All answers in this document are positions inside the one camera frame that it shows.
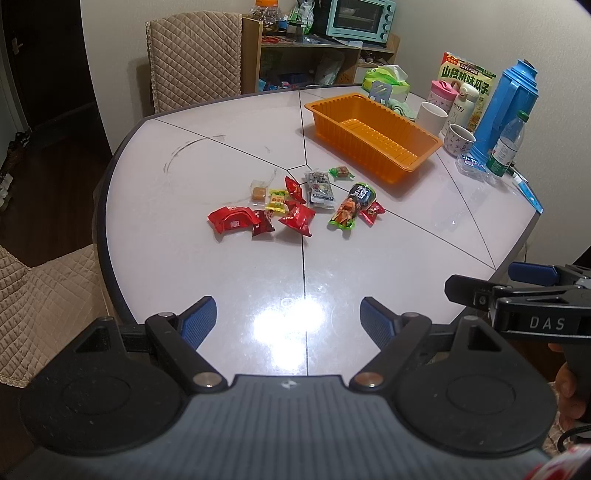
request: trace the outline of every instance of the orange plastic tray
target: orange plastic tray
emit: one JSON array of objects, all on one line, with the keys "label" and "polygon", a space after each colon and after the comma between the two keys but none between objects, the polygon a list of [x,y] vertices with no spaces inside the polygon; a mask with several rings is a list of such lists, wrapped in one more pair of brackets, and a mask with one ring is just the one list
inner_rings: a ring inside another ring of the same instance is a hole
[{"label": "orange plastic tray", "polygon": [[442,145],[439,138],[358,93],[305,107],[314,114],[320,138],[387,183],[415,170]]}]

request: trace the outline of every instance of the oven glass window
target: oven glass window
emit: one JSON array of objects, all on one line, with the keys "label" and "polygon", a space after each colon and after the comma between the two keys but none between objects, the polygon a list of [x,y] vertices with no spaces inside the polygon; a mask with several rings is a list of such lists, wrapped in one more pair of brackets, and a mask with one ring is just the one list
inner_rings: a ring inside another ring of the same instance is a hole
[{"label": "oven glass window", "polygon": [[383,10],[383,6],[363,0],[338,0],[333,26],[377,33]]}]

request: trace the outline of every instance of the patterned mug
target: patterned mug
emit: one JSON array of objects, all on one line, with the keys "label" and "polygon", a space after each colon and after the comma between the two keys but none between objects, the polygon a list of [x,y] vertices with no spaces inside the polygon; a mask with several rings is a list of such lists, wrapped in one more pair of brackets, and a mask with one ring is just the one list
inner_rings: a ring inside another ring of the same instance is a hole
[{"label": "patterned mug", "polygon": [[443,148],[453,157],[468,153],[476,142],[476,138],[464,127],[451,124],[443,140]]}]

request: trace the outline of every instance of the power cord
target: power cord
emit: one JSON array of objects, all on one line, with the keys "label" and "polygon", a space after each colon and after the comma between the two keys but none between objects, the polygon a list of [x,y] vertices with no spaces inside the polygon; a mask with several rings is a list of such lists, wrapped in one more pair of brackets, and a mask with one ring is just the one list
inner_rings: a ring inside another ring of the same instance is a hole
[{"label": "power cord", "polygon": [[560,453],[563,453],[566,451],[566,447],[564,446],[564,443],[566,441],[566,439],[569,439],[571,437],[574,437],[575,435],[579,435],[581,433],[587,433],[587,432],[591,432],[591,424],[590,425],[583,425],[582,427],[575,427],[573,429],[567,430],[566,432],[564,432],[560,438],[558,439],[558,442],[556,442],[556,448],[558,449],[558,451]]}]

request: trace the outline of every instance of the pink cup lid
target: pink cup lid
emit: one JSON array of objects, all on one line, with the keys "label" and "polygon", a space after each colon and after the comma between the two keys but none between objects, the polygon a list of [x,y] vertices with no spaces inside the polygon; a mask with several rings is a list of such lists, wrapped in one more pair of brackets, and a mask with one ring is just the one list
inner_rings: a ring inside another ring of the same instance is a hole
[{"label": "pink cup lid", "polygon": [[452,86],[445,80],[433,80],[431,82],[431,91],[435,93],[435,95],[445,98],[445,100],[449,100],[451,102],[453,102],[457,97],[457,91],[454,90]]}]

